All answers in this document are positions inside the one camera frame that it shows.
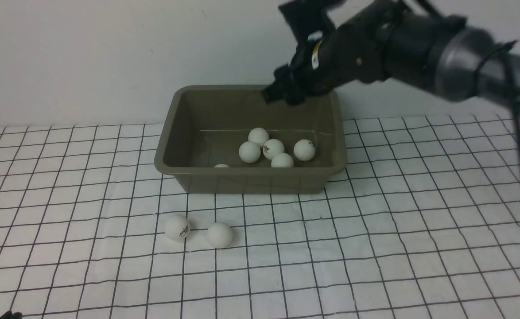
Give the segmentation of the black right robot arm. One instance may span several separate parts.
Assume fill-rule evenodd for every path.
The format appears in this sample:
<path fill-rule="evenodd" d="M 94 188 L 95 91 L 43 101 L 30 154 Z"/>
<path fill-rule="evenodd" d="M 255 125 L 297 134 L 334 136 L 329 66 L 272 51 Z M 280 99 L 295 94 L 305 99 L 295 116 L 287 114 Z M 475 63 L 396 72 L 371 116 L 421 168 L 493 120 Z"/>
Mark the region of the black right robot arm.
<path fill-rule="evenodd" d="M 443 16 L 420 0 L 374 0 L 335 26 L 328 12 L 342 0 L 291 0 L 278 9 L 297 42 L 291 62 L 274 71 L 266 103 L 299 105 L 347 83 L 395 79 L 450 102 L 478 97 L 520 112 L 516 42 L 498 43 L 464 16 Z"/>

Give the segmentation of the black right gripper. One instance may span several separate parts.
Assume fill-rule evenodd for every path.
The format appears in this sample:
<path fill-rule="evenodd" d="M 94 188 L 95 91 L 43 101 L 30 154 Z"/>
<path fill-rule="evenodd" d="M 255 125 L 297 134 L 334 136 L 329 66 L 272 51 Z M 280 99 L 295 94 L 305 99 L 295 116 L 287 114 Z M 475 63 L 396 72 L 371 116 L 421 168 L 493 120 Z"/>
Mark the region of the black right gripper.
<path fill-rule="evenodd" d="M 385 81 L 384 23 L 384 13 L 359 13 L 328 35 L 311 34 L 291 62 L 274 71 L 273 83 L 262 89 L 264 102 L 298 106 L 353 81 Z"/>

